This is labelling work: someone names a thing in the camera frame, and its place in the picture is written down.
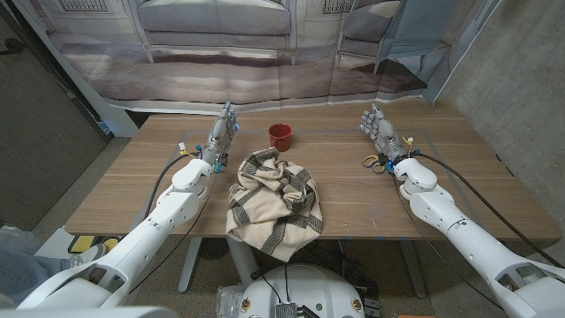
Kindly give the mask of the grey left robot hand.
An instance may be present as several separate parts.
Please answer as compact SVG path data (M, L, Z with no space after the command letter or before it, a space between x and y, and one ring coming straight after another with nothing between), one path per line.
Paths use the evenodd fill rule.
M237 113L227 101L216 118L201 151L201 159L211 166L221 161L229 153L231 142L239 129Z

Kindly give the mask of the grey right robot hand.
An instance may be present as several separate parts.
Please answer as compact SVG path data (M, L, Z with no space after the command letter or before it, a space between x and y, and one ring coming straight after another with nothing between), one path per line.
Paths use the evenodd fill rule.
M361 131L369 137L378 152L386 155L391 161L407 154L396 129L375 102L371 110L364 111L361 119Z

